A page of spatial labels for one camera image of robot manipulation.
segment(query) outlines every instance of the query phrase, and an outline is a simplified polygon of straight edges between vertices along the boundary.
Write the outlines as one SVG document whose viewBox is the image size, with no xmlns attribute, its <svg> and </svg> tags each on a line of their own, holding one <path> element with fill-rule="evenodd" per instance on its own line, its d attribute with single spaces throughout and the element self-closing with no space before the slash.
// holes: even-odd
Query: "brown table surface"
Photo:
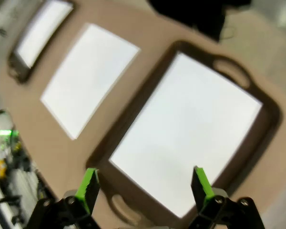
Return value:
<svg viewBox="0 0 286 229">
<path fill-rule="evenodd" d="M 86 160 L 93 149 L 174 41 L 187 40 L 208 52 L 224 54 L 241 63 L 220 45 L 172 20 L 107 0 L 78 0 L 77 3 L 76 12 L 47 47 L 28 84 L 17 85 L 7 74 L 6 62 L 0 73 L 0 94 L 24 145 L 46 182 L 60 198 L 66 191 L 79 186 Z M 119 35 L 140 47 L 141 52 L 78 139 L 72 141 L 40 102 L 40 97 L 86 22 Z M 256 84 L 279 104 L 284 116 L 270 146 L 233 196 L 253 198 L 263 212 L 286 185 L 286 96 L 264 76 L 249 72 Z M 102 228 L 124 225 L 110 211 L 102 192 L 93 216 Z"/>
</svg>

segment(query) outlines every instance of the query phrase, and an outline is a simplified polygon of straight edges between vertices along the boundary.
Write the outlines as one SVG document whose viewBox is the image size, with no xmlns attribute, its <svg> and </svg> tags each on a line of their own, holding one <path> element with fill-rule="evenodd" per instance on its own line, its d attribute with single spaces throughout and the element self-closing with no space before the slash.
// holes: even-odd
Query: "green light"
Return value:
<svg viewBox="0 0 286 229">
<path fill-rule="evenodd" d="M 0 136 L 10 136 L 11 135 L 11 130 L 0 130 Z M 13 131 L 13 135 L 18 135 L 18 131 L 15 130 Z"/>
</svg>

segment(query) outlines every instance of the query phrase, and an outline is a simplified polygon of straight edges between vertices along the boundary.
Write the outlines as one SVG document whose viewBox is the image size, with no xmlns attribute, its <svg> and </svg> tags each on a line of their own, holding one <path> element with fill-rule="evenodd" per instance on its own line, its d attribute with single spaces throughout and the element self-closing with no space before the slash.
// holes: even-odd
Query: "black cloth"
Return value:
<svg viewBox="0 0 286 229">
<path fill-rule="evenodd" d="M 151 6 L 162 15 L 197 29 L 219 41 L 225 22 L 225 7 L 248 5 L 251 0 L 149 0 Z"/>
</svg>

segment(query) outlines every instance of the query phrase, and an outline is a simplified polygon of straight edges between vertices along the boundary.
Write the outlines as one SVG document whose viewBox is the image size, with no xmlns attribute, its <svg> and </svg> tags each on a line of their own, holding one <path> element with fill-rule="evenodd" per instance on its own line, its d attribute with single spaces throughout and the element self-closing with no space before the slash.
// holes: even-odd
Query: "bolt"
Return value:
<svg viewBox="0 0 286 229">
<path fill-rule="evenodd" d="M 245 199 L 242 199 L 242 200 L 240 201 L 240 203 L 241 203 L 242 205 L 244 205 L 244 206 L 248 206 L 248 205 L 249 205 L 248 202 L 247 202 Z"/>
<path fill-rule="evenodd" d="M 217 204 L 222 204 L 222 203 L 223 203 L 223 200 L 220 199 L 220 198 L 216 198 L 216 199 L 215 199 L 215 202 L 216 202 Z"/>
<path fill-rule="evenodd" d="M 44 203 L 43 203 L 43 205 L 46 207 L 46 206 L 48 206 L 50 204 L 50 201 L 49 200 L 46 200 Z"/>
<path fill-rule="evenodd" d="M 68 200 L 68 203 L 71 205 L 71 204 L 73 204 L 75 202 L 75 199 L 74 199 L 74 197 L 72 197 L 72 198 L 70 198 L 69 200 Z"/>
</svg>

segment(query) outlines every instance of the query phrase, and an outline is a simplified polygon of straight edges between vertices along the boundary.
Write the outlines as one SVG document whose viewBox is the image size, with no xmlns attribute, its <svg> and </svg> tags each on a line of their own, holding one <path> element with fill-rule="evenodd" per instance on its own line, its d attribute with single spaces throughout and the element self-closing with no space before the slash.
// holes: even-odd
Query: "sheet of paper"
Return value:
<svg viewBox="0 0 286 229">
<path fill-rule="evenodd" d="M 37 12 L 16 49 L 29 68 L 34 65 L 49 38 L 72 9 L 70 2 L 48 0 Z"/>
<path fill-rule="evenodd" d="M 110 158 L 178 217 L 195 204 L 193 168 L 211 183 L 234 155 L 262 104 L 179 54 Z"/>
<path fill-rule="evenodd" d="M 72 140 L 140 50 L 95 24 L 83 30 L 41 96 Z"/>
</svg>

